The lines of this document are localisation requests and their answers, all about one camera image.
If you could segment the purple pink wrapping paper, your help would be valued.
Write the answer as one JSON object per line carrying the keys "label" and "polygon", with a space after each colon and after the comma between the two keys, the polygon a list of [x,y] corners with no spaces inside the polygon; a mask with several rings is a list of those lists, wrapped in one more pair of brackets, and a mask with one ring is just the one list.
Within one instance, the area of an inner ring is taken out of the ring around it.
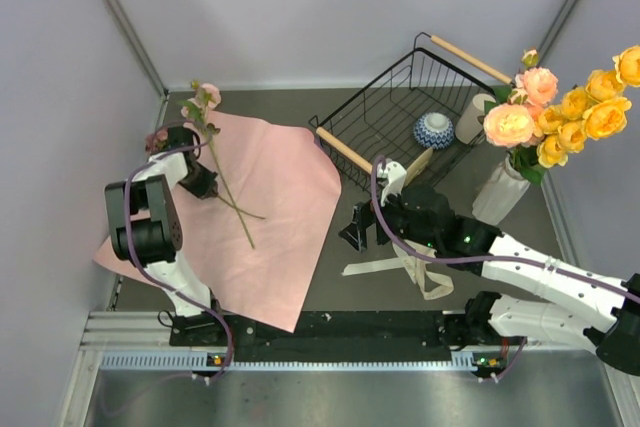
{"label": "purple pink wrapping paper", "polygon": [[223,309],[294,330],[341,194],[337,169],[303,127],[212,112],[220,133],[200,161],[223,174],[219,199],[172,197],[183,253]]}

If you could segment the cream ribbon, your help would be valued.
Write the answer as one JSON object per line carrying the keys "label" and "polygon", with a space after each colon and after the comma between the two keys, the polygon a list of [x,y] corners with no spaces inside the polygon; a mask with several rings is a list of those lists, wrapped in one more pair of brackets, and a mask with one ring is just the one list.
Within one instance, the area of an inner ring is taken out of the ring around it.
{"label": "cream ribbon", "polygon": [[395,258],[348,264],[341,275],[348,277],[402,269],[418,287],[425,301],[435,301],[453,293],[454,283],[450,276],[430,271],[428,262],[410,256],[396,244],[393,250]]}

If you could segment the double pink rose stem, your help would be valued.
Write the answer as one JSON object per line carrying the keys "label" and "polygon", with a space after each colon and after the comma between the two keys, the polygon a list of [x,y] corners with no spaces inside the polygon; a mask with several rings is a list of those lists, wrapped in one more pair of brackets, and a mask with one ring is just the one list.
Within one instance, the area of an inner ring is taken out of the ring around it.
{"label": "double pink rose stem", "polygon": [[529,103],[504,103],[490,109],[483,120],[486,140],[506,148],[507,166],[534,185],[540,185],[546,173],[537,154],[537,146],[545,137],[537,122],[542,111],[542,107]]}

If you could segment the single pink rose stem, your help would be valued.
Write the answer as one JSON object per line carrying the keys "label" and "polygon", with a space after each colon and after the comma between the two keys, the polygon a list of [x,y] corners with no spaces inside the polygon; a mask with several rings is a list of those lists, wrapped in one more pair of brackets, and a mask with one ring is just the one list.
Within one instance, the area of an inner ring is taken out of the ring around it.
{"label": "single pink rose stem", "polygon": [[494,89],[499,104],[525,105],[545,108],[551,104],[558,92],[558,79],[548,68],[539,66],[536,49],[523,52],[522,69],[507,85]]}

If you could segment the yellow flower stem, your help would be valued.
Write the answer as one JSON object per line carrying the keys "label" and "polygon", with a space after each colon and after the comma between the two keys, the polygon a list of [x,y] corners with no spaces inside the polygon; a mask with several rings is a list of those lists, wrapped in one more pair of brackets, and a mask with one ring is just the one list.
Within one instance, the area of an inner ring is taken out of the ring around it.
{"label": "yellow flower stem", "polygon": [[537,154],[546,173],[564,166],[587,141],[606,139],[626,128],[632,101],[625,90],[639,87],[639,47],[626,48],[612,62],[612,69],[592,71],[583,85],[574,86],[558,102],[555,97],[543,108],[537,122],[545,137]]}

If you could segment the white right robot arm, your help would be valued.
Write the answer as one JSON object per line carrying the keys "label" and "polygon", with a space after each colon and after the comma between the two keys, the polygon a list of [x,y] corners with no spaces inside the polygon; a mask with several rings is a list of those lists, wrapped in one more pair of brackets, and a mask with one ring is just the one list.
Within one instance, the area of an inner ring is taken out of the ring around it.
{"label": "white right robot arm", "polygon": [[339,235],[354,249],[376,241],[429,262],[515,286],[536,296],[526,302],[481,292],[463,313],[444,315],[442,342],[456,347],[503,339],[560,343],[594,354],[625,374],[639,373],[639,277],[602,276],[536,251],[499,228],[459,215],[427,185],[410,186],[385,201],[353,208]]}

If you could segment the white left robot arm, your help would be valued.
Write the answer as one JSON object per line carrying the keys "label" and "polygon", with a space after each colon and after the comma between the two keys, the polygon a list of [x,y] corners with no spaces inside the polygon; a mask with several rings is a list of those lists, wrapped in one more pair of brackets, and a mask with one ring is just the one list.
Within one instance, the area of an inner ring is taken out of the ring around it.
{"label": "white left robot arm", "polygon": [[167,129],[168,144],[150,157],[132,178],[104,189],[110,242],[115,256],[129,262],[144,279],[160,287],[175,313],[192,318],[192,331],[205,343],[226,334],[225,317],[214,297],[190,267],[183,231],[171,190],[179,185],[198,200],[218,196],[217,174],[199,162],[204,145],[184,126]]}

